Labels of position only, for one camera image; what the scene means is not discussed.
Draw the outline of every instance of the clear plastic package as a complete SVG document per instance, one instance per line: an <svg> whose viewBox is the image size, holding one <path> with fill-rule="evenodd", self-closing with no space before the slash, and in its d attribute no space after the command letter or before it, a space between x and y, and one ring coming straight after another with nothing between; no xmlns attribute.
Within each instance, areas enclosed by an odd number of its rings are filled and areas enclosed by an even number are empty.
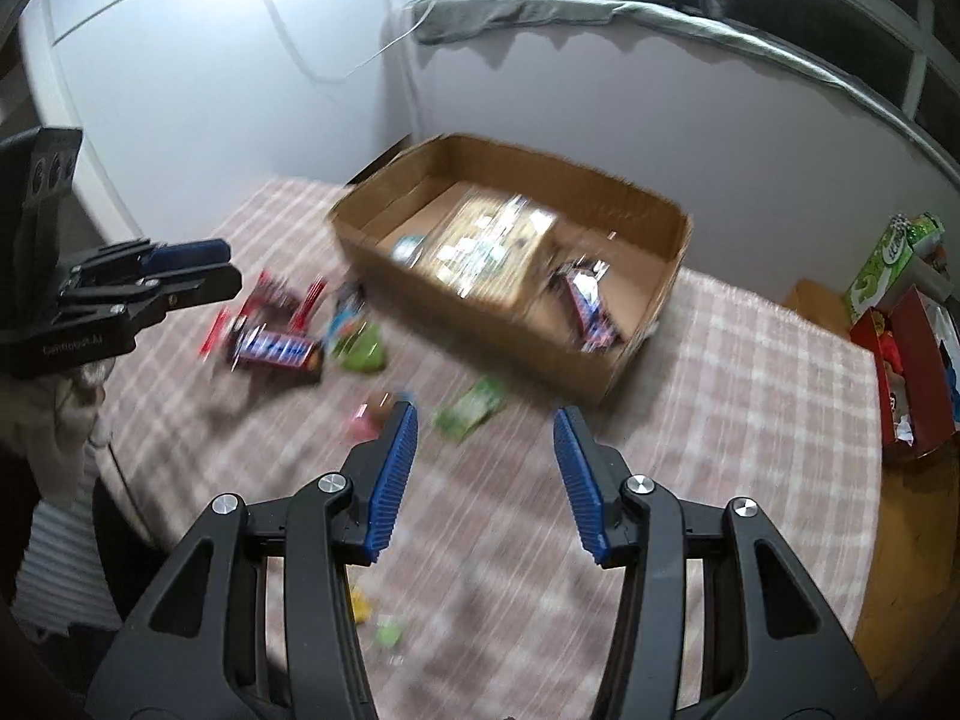
<svg viewBox="0 0 960 720"><path fill-rule="evenodd" d="M413 268L461 298L522 310L544 288L556 221L521 194L473 189L426 237Z"/></svg>

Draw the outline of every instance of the checkered tablecloth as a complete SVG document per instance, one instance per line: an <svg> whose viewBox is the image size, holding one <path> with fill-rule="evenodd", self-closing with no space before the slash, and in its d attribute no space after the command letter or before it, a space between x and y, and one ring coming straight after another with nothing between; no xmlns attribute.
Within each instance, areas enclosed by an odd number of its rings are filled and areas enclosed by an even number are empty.
<svg viewBox="0 0 960 720"><path fill-rule="evenodd" d="M347 269L325 215L341 193L278 181L215 234L232 243L248 284L263 268L303 287L336 279ZM456 445L431 415L486 372L456 338L379 311L390 355L381 375L329 365L316 388L265 389L198 361L217 310L170 314L107 382L115 461L104 455L100 471L128 518L172 547L218 493L248 503L290 495L342 464L344 423L369 391L410 391L421 437L394 538L378 565L352 575L378 613L406 624L400 656L368 649L380 716L589 715L621 574L597 568L577 538L551 448L557 397L500 371L509 405ZM623 386L587 413L598 440L679 498L757 499L850 635L877 526L878 419L866 352L687 269ZM281 579L268 587L278 658ZM697 697L703 632L691 579L684 704Z"/></svg>

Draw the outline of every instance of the white cable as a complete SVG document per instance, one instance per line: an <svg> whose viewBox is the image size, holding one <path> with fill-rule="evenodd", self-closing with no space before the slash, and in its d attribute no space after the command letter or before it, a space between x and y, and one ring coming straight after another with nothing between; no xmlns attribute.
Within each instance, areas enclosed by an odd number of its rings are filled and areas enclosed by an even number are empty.
<svg viewBox="0 0 960 720"><path fill-rule="evenodd" d="M332 83L344 83L344 81L347 81L350 78L350 76L352 76L361 68L366 67L368 64L373 62L373 60L375 60L378 56L382 55L382 53L385 52L387 49L390 49L390 47L397 45L397 43L399 43L405 37L409 37L410 35L412 35L416 31L416 29L427 20L427 17L433 11L434 7L436 7L438 0L430 0L430 4L429 6L427 6L427 9L424 11L424 15L422 15L421 18L419 18L419 20L413 26L411 26L411 28L409 28L405 33L400 35L400 37L392 39L390 43L387 43L387 45L382 47L382 49L378 50L378 52L376 52L373 56L368 57L368 59L364 59L364 61L361 62L359 65L349 70L345 76L320 76L319 74L314 73L314 71L312 71L307 65L306 60L304 60L304 57L301 55L298 48L296 47L296 44L294 43L293 38L290 36L290 32L287 30L285 23L283 23L283 17L282 15L280 15L280 11L277 10L277 4L275 3L275 1L274 0L262 0L262 1L264 6L267 8L267 14L270 16L270 20L274 23L275 30L277 30L277 37L280 38L280 42L283 44L283 47L285 48L286 52L288 53L288 55L290 55L291 60L293 60L294 64L296 65L296 69L298 69L301 72L301 74L304 74L304 76L306 76L313 83L332 84Z"/></svg>

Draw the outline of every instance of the yellow candy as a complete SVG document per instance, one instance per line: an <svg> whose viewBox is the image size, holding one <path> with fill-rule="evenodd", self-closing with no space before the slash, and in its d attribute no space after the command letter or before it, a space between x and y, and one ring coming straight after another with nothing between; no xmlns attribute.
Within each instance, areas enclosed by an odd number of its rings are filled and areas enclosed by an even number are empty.
<svg viewBox="0 0 960 720"><path fill-rule="evenodd" d="M373 614L373 607L367 597L359 589L350 589L350 605L353 608L353 621L360 625L367 622Z"/></svg>

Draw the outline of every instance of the blue ridged rubber pad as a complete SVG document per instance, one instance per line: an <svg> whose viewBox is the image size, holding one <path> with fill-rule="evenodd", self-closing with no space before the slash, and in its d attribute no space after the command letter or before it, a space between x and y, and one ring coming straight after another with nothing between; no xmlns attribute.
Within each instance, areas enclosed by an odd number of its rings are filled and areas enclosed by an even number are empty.
<svg viewBox="0 0 960 720"><path fill-rule="evenodd" d="M390 544L390 535L397 522L403 490L407 487L410 469L416 455L416 409L407 406L400 421L400 429L387 452L387 460L377 477L370 498L370 519L364 549L371 562L376 562L380 551Z"/></svg>
<svg viewBox="0 0 960 720"><path fill-rule="evenodd" d="M596 562L602 563L610 555L610 545L603 531L603 502L563 409L558 409L553 418L553 452L580 532L580 543Z"/></svg>

